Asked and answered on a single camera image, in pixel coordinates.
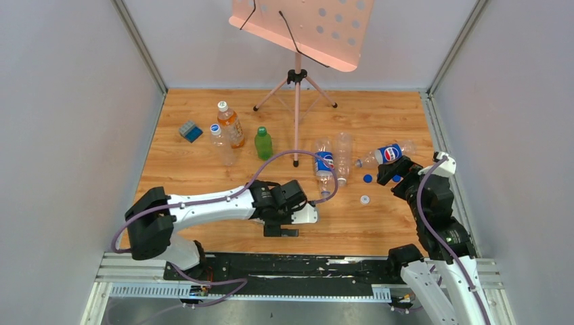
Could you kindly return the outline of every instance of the wooden tabletop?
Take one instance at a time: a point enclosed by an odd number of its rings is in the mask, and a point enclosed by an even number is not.
[[[265,126],[273,139],[274,152],[293,148],[293,114],[272,97],[258,112],[252,107],[267,91],[255,90],[178,90],[169,91],[141,176],[136,200],[148,189],[163,186],[167,194],[194,195],[229,190],[245,184],[261,166],[254,136],[257,127]],[[301,121],[300,148],[313,151],[319,137],[333,139],[337,132],[353,136],[353,160],[386,144],[412,139],[417,153],[413,161],[432,163],[433,144],[418,93],[374,91],[330,91],[338,103],[333,108],[321,99]],[[292,91],[278,95],[291,106]],[[318,97],[315,91],[302,91],[303,112]],[[221,164],[210,143],[209,126],[217,122],[217,102],[225,100],[239,116],[246,136],[243,148],[234,150],[234,166]],[[178,134],[178,128],[193,120],[203,131],[194,143]],[[286,183],[297,179],[309,199],[319,198],[313,174],[313,160],[299,158],[298,168],[292,157],[272,162],[260,180]],[[266,238],[263,228],[253,221],[219,221],[182,230],[189,240],[198,240],[206,251],[297,253],[327,255],[387,255],[390,248],[418,244],[415,223],[405,201],[394,197],[391,183],[380,186],[365,183],[369,173],[376,179],[376,169],[351,171],[346,187],[340,188],[330,201],[319,204],[319,222],[290,226],[299,229],[297,238]],[[368,205],[360,198],[370,197]],[[124,237],[123,246],[127,246]]]

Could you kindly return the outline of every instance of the blue block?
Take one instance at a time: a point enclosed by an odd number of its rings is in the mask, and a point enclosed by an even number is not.
[[[203,134],[203,131],[201,131],[201,129],[190,120],[179,128],[179,134],[189,142],[194,142]]]

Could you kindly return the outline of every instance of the plastic bottle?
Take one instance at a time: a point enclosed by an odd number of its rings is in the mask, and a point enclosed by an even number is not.
[[[259,127],[255,135],[255,148],[259,159],[267,160],[273,156],[273,144],[271,136],[265,127]]]
[[[326,159],[330,163],[331,168],[333,168],[331,141],[326,137],[318,139],[315,142],[315,149],[316,153]],[[315,176],[317,177],[317,184],[321,196],[325,198],[331,195],[335,189],[335,179],[325,163],[317,158],[315,158]]]
[[[337,133],[335,136],[334,162],[337,171],[337,182],[339,186],[345,186],[351,172],[351,157],[353,155],[353,137],[345,132]]]
[[[211,130],[211,143],[217,148],[221,162],[225,166],[233,165],[236,158],[227,135],[221,131],[219,124],[212,124],[209,129]]]
[[[217,104],[219,114],[217,115],[217,122],[223,127],[224,132],[229,136],[232,148],[239,148],[245,144],[245,137],[243,136],[243,129],[237,113],[229,108],[227,102],[223,100]]]
[[[411,140],[389,144],[379,149],[369,152],[366,156],[355,161],[355,166],[364,168],[374,168],[381,164],[390,164],[401,158],[403,154],[414,154],[416,147]]]

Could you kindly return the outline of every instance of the green bottle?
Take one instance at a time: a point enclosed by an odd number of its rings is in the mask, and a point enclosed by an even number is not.
[[[265,127],[259,127],[257,129],[255,148],[257,149],[257,156],[259,156],[259,159],[267,160],[273,156],[271,136],[267,133],[267,129]]]

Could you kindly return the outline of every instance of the pink music stand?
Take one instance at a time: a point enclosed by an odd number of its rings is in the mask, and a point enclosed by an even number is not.
[[[307,81],[336,108],[337,103],[301,69],[302,54],[312,60],[350,72],[357,68],[374,0],[232,0],[229,23],[295,52],[295,69],[257,105],[259,108],[286,83],[295,83],[295,144],[299,148],[301,81]],[[293,166],[299,165],[294,154]]]

